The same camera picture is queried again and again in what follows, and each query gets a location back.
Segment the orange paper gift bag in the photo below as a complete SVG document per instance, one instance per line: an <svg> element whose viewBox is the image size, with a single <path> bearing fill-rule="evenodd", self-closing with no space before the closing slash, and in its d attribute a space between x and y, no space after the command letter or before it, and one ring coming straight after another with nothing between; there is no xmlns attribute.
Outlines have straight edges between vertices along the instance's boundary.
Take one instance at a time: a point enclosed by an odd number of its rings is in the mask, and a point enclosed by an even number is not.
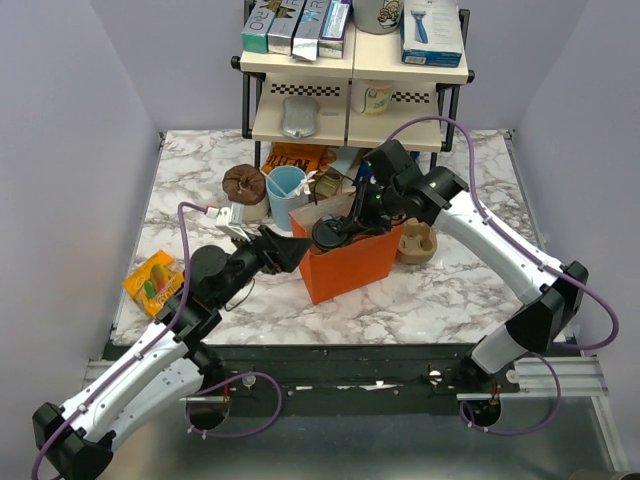
<svg viewBox="0 0 640 480"><path fill-rule="evenodd" d="M351 195L339 195L293 210L290 213L293 235L309 238L316 221L329 214L346 215L352 203ZM311 247L299 265L311 301L319 304L386 278L403 231L402 225L395 226L383 235L358 237L353 243L329 252Z"/></svg>

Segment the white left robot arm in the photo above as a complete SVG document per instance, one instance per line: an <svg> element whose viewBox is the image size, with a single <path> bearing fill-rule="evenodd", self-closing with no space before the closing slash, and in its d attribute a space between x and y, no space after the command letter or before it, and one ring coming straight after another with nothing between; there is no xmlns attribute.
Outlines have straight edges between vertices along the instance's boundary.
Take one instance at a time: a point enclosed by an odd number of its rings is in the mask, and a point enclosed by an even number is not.
<svg viewBox="0 0 640 480"><path fill-rule="evenodd" d="M260 226L233 244L233 253L216 245L192 253L183 287L137 343L63 404L46 402L36 410L33 476L48 461L61 478L96 479L155 415L181 397L220 387L222 361L203 340L220 323L222 309L256 274L293 272L312 242Z"/></svg>

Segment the black plastic cup lid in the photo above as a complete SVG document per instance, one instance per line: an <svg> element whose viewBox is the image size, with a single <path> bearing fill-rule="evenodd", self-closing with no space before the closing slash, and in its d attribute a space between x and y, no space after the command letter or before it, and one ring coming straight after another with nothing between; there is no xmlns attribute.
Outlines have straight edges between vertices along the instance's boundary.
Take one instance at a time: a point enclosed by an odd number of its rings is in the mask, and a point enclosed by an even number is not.
<svg viewBox="0 0 640 480"><path fill-rule="evenodd" d="M312 228L312 240L323 252L342 248L351 238L353 221L342 215L328 215L319 219Z"/></svg>

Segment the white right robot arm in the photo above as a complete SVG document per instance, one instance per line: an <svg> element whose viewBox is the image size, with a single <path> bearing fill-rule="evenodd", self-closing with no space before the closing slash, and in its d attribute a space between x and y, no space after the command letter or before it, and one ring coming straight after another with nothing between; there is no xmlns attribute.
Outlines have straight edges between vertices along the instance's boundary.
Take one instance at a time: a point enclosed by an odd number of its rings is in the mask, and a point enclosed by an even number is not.
<svg viewBox="0 0 640 480"><path fill-rule="evenodd" d="M521 308L466 355L462 384L480 392L499 370L528 352L543 353L579 311L588 271L578 261L567 265L537 250L496 217L483 217L469 186L450 169L421 171L397 140L363 157L380 192L377 214L403 215L452 236L514 292Z"/></svg>

